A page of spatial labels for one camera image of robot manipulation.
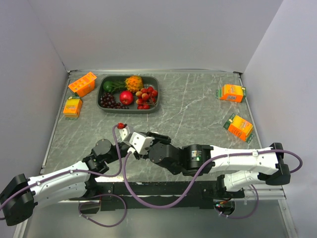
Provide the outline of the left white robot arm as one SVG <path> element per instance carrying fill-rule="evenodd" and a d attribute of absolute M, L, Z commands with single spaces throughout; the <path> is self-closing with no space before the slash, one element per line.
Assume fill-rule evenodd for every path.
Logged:
<path fill-rule="evenodd" d="M 100 193 L 96 178 L 106 174 L 110 163 L 120 162 L 128 149 L 123 142 L 115 146 L 102 139 L 88 156 L 67 168 L 30 178 L 16 175 L 0 194 L 2 220 L 15 226 L 30 218 L 35 208 L 62 200 L 93 199 Z"/>

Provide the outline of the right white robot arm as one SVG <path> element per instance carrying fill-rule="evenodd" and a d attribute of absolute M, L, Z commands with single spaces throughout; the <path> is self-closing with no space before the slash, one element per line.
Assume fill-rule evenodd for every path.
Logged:
<path fill-rule="evenodd" d="M 152 163 L 173 175 L 194 177 L 220 172 L 216 191 L 224 198 L 253 183 L 286 185 L 291 179 L 289 167 L 283 161 L 281 143 L 273 143 L 259 150 L 201 144 L 179 148 L 171 144 L 169 136 L 155 132 L 147 132 L 146 135 L 154 138 L 146 155 Z"/>

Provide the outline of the dark purple grape bunch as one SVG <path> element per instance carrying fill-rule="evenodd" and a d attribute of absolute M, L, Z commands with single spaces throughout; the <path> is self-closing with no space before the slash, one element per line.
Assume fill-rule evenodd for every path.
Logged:
<path fill-rule="evenodd" d="M 100 97 L 100 106 L 106 109 L 129 109 L 128 106 L 123 105 L 115 100 L 114 95 L 112 93 L 104 93 Z"/>

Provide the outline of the red apple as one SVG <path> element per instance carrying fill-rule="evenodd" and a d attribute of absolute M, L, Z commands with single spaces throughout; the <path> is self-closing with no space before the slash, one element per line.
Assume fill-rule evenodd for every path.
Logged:
<path fill-rule="evenodd" d="M 134 101 L 133 94 L 130 91 L 123 91 L 119 95 L 119 100 L 123 105 L 131 105 Z"/>

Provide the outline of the dark grey fruit tray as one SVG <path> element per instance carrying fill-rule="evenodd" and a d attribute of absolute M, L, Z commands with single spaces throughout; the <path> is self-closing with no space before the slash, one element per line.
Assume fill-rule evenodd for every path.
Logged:
<path fill-rule="evenodd" d="M 128 77 L 130 77 L 130 75 L 110 75 L 110 76 L 106 76 L 104 79 L 102 79 L 98 93 L 97 93 L 97 105 L 98 105 L 98 107 L 107 113 L 115 113 L 115 114 L 150 114 L 150 113 L 157 111 L 159 108 L 159 95 L 158 95 L 157 106 L 152 108 L 152 109 L 149 109 L 149 110 L 138 110 L 137 109 L 137 104 L 136 104 L 137 97 L 135 96 L 135 93 L 132 93 L 133 97 L 134 97 L 134 101 L 131 105 L 128 105 L 129 109 L 127 109 L 127 110 L 106 109 L 106 108 L 102 108 L 100 106 L 100 97 L 104 93 L 106 93 L 103 89 L 103 83 L 106 81 L 111 81 L 113 83 L 114 89 L 111 93 L 114 95 L 115 100 L 120 103 L 119 95 L 121 92 L 127 91 L 127 89 L 125 87 L 125 79 Z M 159 83 L 158 83 L 156 78 L 151 77 L 151 76 L 143 76 L 143 75 L 141 75 L 140 77 L 143 80 L 144 88 L 148 88 L 148 87 L 152 86 L 155 90 L 158 91 L 158 94 L 159 94 Z"/>

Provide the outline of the red lychee cluster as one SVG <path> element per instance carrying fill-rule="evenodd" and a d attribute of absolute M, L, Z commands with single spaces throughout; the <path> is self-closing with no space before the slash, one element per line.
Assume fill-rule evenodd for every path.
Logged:
<path fill-rule="evenodd" d="M 157 106 L 158 104 L 158 91 L 152 86 L 148 88 L 142 88 L 135 93 L 137 97 L 136 104 L 138 110 L 149 110 Z"/>

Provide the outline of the green lime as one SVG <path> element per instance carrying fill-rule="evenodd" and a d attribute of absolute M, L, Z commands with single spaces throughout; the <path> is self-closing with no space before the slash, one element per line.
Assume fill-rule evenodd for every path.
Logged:
<path fill-rule="evenodd" d="M 114 85 L 111 81 L 106 81 L 103 83 L 103 89 L 105 92 L 111 93 L 114 89 Z"/>

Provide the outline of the orange sponge pack left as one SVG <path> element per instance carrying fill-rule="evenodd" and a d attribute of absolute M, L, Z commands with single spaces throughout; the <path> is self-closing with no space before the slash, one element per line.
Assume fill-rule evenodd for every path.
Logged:
<path fill-rule="evenodd" d="M 66 100 L 63 115 L 66 119 L 78 119 L 80 116 L 83 101 L 78 96 L 71 96 Z"/>

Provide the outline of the orange spiky fruit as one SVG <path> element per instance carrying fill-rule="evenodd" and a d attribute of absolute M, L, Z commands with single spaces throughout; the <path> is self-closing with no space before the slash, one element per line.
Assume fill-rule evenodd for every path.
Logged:
<path fill-rule="evenodd" d="M 138 75 L 133 75 L 125 79 L 125 87 L 128 91 L 135 93 L 144 88 L 143 80 Z"/>

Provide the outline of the orange carton back left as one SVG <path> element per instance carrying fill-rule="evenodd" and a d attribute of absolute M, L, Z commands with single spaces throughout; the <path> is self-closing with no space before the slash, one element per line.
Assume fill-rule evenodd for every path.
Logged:
<path fill-rule="evenodd" d="M 95 88 L 95 80 L 97 76 L 92 72 L 87 73 L 75 82 L 68 85 L 68 88 L 79 97 L 84 97 L 92 92 Z"/>

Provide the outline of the orange box front right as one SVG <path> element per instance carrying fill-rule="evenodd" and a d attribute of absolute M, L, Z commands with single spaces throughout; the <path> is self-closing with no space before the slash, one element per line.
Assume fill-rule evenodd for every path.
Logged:
<path fill-rule="evenodd" d="M 250 144 L 254 137 L 253 124 L 236 114 L 232 114 L 223 127 L 248 144 Z"/>

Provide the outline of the orange box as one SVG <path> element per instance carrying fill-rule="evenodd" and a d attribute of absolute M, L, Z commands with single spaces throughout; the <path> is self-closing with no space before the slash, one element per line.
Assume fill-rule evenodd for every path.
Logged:
<path fill-rule="evenodd" d="M 248 144 L 250 144 L 254 137 L 253 124 L 236 114 L 232 114 L 223 127 Z"/>
<path fill-rule="evenodd" d="M 246 88 L 239 85 L 225 84 L 216 91 L 216 98 L 241 103 L 246 98 Z"/>

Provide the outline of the orange box back right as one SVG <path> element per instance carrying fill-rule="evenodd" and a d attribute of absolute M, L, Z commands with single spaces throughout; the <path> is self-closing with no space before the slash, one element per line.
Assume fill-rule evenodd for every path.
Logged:
<path fill-rule="evenodd" d="M 216 91 L 216 98 L 241 103 L 246 98 L 246 88 L 239 85 L 225 84 Z"/>

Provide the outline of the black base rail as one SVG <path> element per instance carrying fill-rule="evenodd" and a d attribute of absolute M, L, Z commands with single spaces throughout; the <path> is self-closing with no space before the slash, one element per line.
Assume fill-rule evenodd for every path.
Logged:
<path fill-rule="evenodd" d="M 162 181 L 162 182 L 130 182 L 132 190 L 145 202 L 153 205 L 166 205 L 174 202 L 189 185 L 189 181 Z M 97 182 L 95 187 L 85 196 L 71 198 L 71 201 L 93 200 L 93 196 L 100 194 L 115 194 L 123 198 L 128 209 L 142 209 L 144 205 L 136 201 L 129 193 L 123 182 Z M 196 207 L 199 209 L 213 209 L 215 200 L 228 200 L 244 198 L 244 190 L 225 192 L 216 181 L 196 181 L 177 205 L 176 208 Z M 101 198 L 102 211 L 123 209 L 120 199 L 112 196 Z"/>

